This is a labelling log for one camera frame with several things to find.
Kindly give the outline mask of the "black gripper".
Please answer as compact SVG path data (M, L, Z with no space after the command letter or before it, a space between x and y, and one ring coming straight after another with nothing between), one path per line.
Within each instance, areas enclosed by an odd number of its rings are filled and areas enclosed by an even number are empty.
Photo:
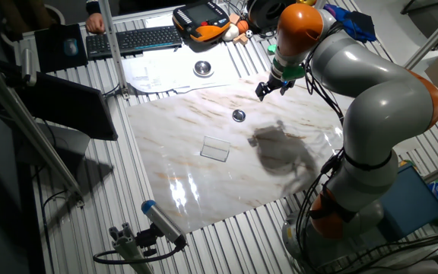
M287 90L294 86L294 84L295 80L282 81L281 79L276 78L273 74L270 74L267 84L265 82L260 82L255 89L255 94L260 101L263 101L267 94L270 94L275 90L280 90L280 94L284 95Z

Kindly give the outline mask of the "person's bare hand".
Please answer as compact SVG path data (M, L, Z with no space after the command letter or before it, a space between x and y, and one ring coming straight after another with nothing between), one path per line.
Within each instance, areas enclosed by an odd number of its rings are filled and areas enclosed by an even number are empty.
M103 34L105 32L105 26L101 13L91 14L85 22L85 27L89 33Z

